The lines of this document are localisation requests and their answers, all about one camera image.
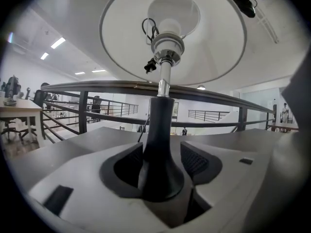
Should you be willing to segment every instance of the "lamp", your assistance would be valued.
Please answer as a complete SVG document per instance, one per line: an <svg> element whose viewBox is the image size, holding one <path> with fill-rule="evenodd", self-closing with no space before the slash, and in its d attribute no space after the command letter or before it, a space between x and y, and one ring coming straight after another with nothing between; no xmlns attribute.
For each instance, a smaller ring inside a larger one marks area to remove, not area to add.
<svg viewBox="0 0 311 233"><path fill-rule="evenodd" d="M169 32L182 39L170 84L199 85L220 78L239 63L245 50L246 26L233 0L110 0L100 21L104 51L121 69L143 80L161 80L157 60L156 70L144 70L157 57L153 49L161 46L154 42L150 48L143 21L149 37L156 26L159 35Z"/></svg>
<svg viewBox="0 0 311 233"><path fill-rule="evenodd" d="M170 199L184 185L170 151L170 85L215 80L238 64L246 44L241 13L233 0L110 0L101 17L100 38L116 65L159 83L150 103L138 188L145 200Z"/></svg>

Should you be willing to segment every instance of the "ceiling light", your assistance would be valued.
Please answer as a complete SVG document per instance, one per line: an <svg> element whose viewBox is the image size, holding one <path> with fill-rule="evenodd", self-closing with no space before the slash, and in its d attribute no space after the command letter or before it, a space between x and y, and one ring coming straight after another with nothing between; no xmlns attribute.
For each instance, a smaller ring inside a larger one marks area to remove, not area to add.
<svg viewBox="0 0 311 233"><path fill-rule="evenodd" d="M65 39L61 37L58 41L56 41L56 42L51 46L51 48L53 48L53 49L57 48L57 47L58 47L60 44L62 44L64 41L65 41Z"/></svg>
<svg viewBox="0 0 311 233"><path fill-rule="evenodd" d="M204 85L199 85L197 89L198 90L205 90L205 87L204 87Z"/></svg>
<svg viewBox="0 0 311 233"><path fill-rule="evenodd" d="M106 70L102 69L102 70L93 70L92 72L106 72Z"/></svg>
<svg viewBox="0 0 311 233"><path fill-rule="evenodd" d="M49 54L47 52L45 52L42 56L41 56L41 60L44 60Z"/></svg>

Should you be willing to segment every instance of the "black slot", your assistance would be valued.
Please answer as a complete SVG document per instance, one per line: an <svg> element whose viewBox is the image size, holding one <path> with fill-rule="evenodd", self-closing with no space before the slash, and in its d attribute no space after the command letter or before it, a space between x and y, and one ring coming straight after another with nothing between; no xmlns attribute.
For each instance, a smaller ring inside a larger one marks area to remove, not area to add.
<svg viewBox="0 0 311 233"><path fill-rule="evenodd" d="M72 192L72 188L59 185L43 205L53 214L59 216Z"/></svg>
<svg viewBox="0 0 311 233"><path fill-rule="evenodd" d="M253 160L243 158L243 159L240 159L239 162L242 162L242 163L247 164L247 165L251 165L253 163Z"/></svg>

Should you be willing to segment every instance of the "table leg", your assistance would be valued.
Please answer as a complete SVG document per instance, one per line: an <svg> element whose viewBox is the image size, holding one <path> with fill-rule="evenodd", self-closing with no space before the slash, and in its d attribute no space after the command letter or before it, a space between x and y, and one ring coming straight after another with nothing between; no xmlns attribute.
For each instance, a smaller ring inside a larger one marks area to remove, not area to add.
<svg viewBox="0 0 311 233"><path fill-rule="evenodd" d="M35 115L35 128L36 128L39 147L42 148L44 147L44 140L43 140L42 130L41 130L40 112L36 113Z"/></svg>
<svg viewBox="0 0 311 233"><path fill-rule="evenodd" d="M0 133L2 133L4 122L0 121Z"/></svg>
<svg viewBox="0 0 311 233"><path fill-rule="evenodd" d="M27 125L30 142L33 142L33 133L31 132L30 116L27 117Z"/></svg>

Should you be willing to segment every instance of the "person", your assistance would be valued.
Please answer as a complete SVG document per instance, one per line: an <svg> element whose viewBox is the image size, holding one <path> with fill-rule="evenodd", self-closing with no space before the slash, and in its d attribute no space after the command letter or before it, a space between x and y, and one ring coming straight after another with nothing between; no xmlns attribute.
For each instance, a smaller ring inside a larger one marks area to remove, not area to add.
<svg viewBox="0 0 311 233"><path fill-rule="evenodd" d="M288 108L286 108L287 103L284 103L284 108L282 109L282 123L287 123L288 120Z"/></svg>
<svg viewBox="0 0 311 233"><path fill-rule="evenodd" d="M141 132L142 132L142 125L139 125L137 132L138 132L138 133L141 133Z"/></svg>
<svg viewBox="0 0 311 233"><path fill-rule="evenodd" d="M183 129L183 135L187 135L186 127L184 127L184 129Z"/></svg>

